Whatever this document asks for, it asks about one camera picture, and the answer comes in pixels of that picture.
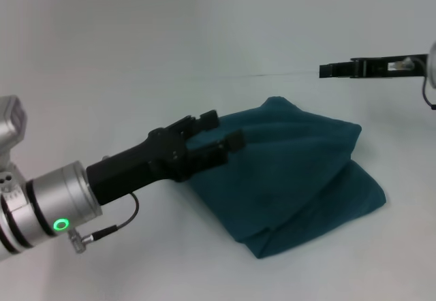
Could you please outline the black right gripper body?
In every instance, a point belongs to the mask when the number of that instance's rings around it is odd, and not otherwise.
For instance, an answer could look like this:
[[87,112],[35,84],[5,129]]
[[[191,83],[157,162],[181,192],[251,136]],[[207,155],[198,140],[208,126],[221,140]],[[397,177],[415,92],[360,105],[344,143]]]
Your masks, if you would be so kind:
[[427,54],[351,59],[351,78],[423,77]]

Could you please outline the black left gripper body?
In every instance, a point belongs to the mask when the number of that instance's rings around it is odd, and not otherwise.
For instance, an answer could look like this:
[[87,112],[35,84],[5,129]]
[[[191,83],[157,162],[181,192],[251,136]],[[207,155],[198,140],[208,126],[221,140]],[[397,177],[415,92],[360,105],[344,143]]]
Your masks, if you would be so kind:
[[182,180],[187,139],[200,131],[199,120],[186,116],[149,132],[145,141],[87,167],[89,185],[103,206],[158,180]]

